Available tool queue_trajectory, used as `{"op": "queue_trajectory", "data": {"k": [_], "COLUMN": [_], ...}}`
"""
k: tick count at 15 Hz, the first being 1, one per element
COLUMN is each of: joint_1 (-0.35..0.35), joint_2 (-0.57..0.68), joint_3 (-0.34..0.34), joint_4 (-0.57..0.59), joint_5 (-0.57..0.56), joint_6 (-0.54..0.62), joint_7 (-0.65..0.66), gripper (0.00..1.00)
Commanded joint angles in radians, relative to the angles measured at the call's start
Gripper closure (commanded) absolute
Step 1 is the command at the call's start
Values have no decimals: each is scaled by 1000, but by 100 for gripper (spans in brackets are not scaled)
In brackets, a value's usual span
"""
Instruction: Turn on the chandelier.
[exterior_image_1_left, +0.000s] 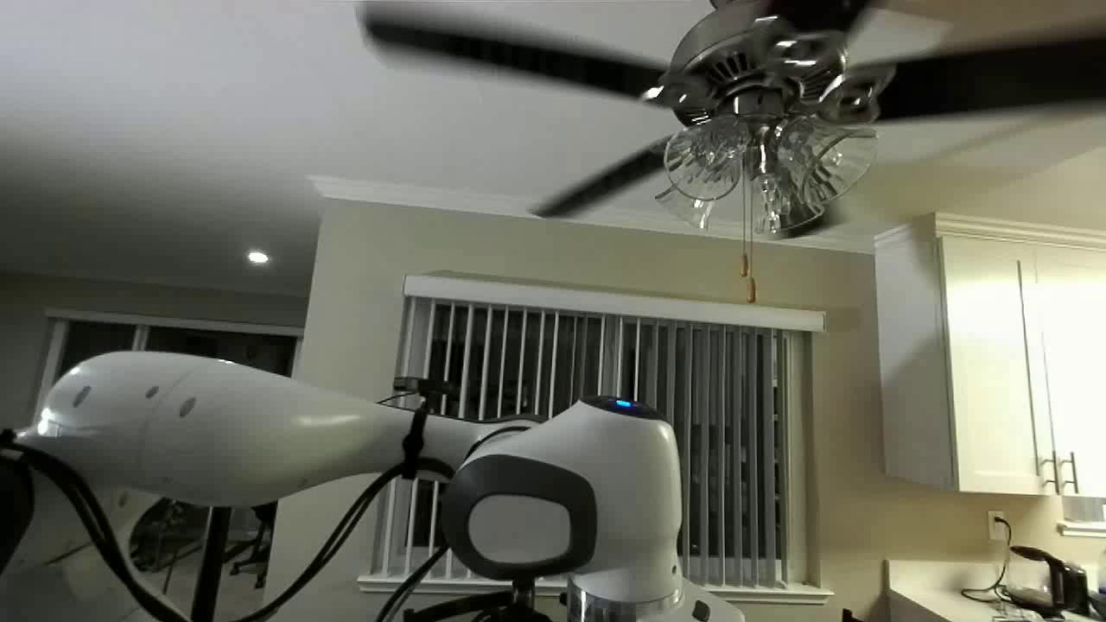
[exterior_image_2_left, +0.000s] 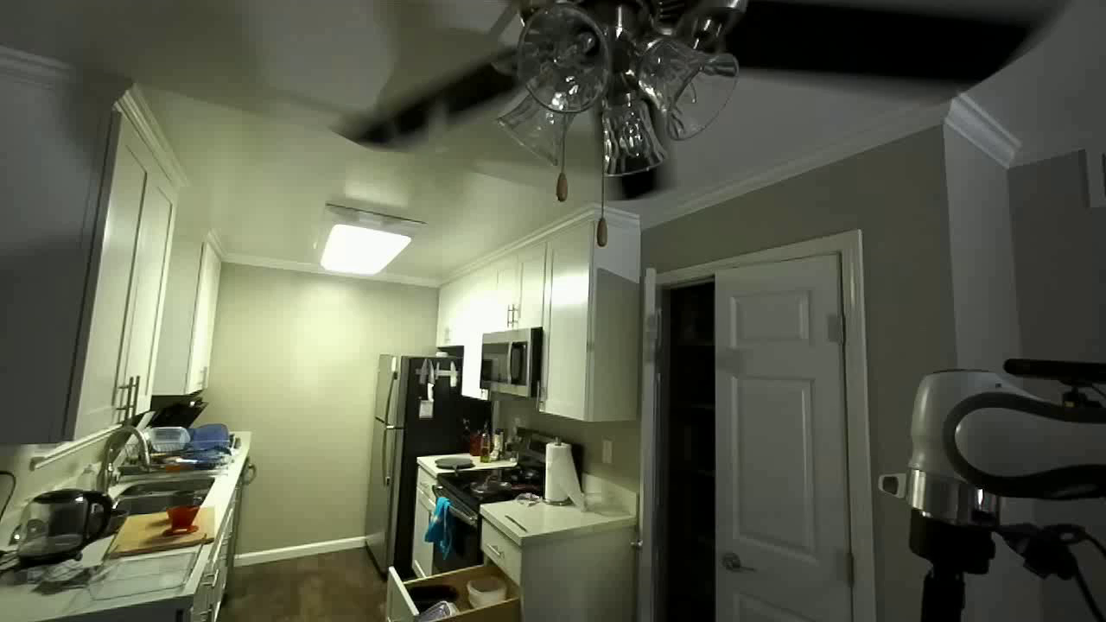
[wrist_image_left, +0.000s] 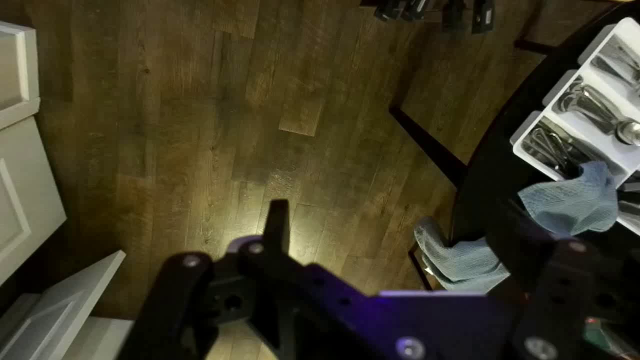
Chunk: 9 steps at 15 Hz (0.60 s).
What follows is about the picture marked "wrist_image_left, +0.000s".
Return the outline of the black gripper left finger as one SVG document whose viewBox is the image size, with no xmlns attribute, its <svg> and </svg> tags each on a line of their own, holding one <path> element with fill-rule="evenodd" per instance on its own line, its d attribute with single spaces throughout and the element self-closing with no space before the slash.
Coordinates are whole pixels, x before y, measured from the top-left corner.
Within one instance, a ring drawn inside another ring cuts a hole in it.
<svg viewBox="0 0 640 360">
<path fill-rule="evenodd" d="M 195 298 L 209 271 L 211 260 L 204 252 L 170 256 L 115 360 L 204 360 L 215 333 L 197 324 Z"/>
</svg>

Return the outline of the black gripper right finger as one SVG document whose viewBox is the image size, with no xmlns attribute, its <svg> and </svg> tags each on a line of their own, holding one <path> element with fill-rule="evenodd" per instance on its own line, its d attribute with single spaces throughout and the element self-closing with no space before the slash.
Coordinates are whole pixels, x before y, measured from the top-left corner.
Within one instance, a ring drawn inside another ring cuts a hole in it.
<svg viewBox="0 0 640 360">
<path fill-rule="evenodd" d="M 543 264 L 512 346 L 518 360 L 599 360 L 602 351 L 586 340 L 599 255 L 586 242 L 558 242 Z"/>
</svg>

